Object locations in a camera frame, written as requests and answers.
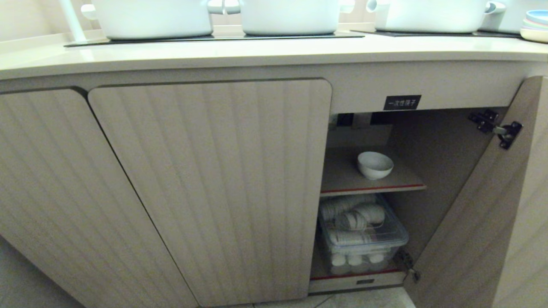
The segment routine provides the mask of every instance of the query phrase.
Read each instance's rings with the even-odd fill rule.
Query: white countertop
[[[548,44],[515,38],[387,37],[96,45],[66,35],[0,42],[0,80],[70,73],[394,61],[548,62]]]

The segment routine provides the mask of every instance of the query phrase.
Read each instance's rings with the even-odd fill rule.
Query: label
[[[387,96],[384,110],[416,110],[422,95]]]

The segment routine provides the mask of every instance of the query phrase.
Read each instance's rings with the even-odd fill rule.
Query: metal hinge
[[[499,126],[495,124],[496,119],[499,117],[499,114],[487,109],[484,113],[471,113],[468,116],[468,119],[472,122],[478,124],[477,129],[488,134],[494,133],[500,139],[500,147],[505,150],[508,150],[517,135],[520,133],[523,125],[519,122],[512,122],[510,125]]]
[[[413,260],[413,257],[405,250],[400,249],[396,253],[396,259],[406,268],[407,274],[411,275],[413,281],[418,283],[420,281],[421,273],[414,268],[415,261]]]

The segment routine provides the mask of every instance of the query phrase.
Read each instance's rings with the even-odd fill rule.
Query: stacked plate
[[[548,10],[528,11],[520,34],[529,41],[548,43]]]

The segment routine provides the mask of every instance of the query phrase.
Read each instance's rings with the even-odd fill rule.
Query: plastic storage box
[[[385,219],[383,223],[369,225],[363,231],[336,229],[332,217],[326,219],[325,216],[329,215],[320,206],[322,238],[329,250],[327,259],[334,275],[381,271],[388,267],[398,248],[409,240],[407,231],[382,195],[369,195],[367,199],[383,207]]]

